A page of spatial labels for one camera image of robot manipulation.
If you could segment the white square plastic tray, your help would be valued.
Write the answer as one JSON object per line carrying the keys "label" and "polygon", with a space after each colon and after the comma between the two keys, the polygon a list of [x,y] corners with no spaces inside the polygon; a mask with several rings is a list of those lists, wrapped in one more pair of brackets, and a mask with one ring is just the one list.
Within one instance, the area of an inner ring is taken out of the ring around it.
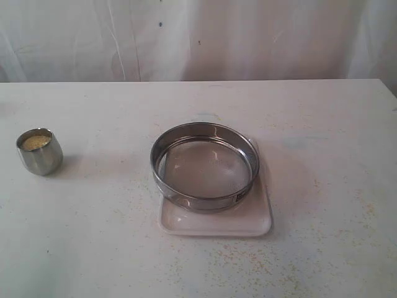
{"label": "white square plastic tray", "polygon": [[[185,143],[170,150],[161,173],[176,186],[210,196],[239,189],[248,180],[243,157],[224,145]],[[161,198],[158,224],[168,234],[198,237],[258,237],[270,231],[272,209],[262,169],[248,194],[227,210],[186,210]]]}

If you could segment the stainless steel cup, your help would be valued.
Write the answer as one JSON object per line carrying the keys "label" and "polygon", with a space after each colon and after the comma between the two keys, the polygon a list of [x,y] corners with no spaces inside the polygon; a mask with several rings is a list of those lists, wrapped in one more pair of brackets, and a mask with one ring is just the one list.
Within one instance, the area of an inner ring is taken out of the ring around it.
{"label": "stainless steel cup", "polygon": [[[21,148],[27,138],[34,135],[45,135],[51,137],[51,141],[44,147],[25,151]],[[16,140],[16,148],[23,166],[32,174],[46,176],[56,171],[63,161],[63,150],[61,149],[55,134],[46,128],[31,129],[21,134]]]}

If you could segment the white backdrop curtain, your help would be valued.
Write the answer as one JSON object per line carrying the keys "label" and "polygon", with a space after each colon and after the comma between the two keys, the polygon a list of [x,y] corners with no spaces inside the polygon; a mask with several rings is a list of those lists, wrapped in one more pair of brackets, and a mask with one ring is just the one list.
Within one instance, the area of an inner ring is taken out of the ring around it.
{"label": "white backdrop curtain", "polygon": [[396,82],[395,1],[2,1],[1,79]]}

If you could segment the round stainless steel sieve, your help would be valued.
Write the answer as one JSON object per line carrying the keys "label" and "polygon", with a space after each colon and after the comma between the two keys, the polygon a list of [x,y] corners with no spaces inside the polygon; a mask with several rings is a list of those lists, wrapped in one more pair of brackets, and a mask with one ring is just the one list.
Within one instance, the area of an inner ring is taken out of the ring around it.
{"label": "round stainless steel sieve", "polygon": [[222,212],[239,204],[261,167],[257,149],[247,137],[211,122],[165,131],[153,143],[150,164],[163,197],[196,213]]}

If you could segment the yellow grain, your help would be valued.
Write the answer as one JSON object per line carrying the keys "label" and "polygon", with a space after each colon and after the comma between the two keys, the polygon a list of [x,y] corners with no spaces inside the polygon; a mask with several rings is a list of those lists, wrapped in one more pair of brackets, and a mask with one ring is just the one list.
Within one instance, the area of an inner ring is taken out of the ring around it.
{"label": "yellow grain", "polygon": [[34,135],[24,140],[21,148],[25,151],[32,151],[44,147],[50,141],[51,137],[45,135]]}

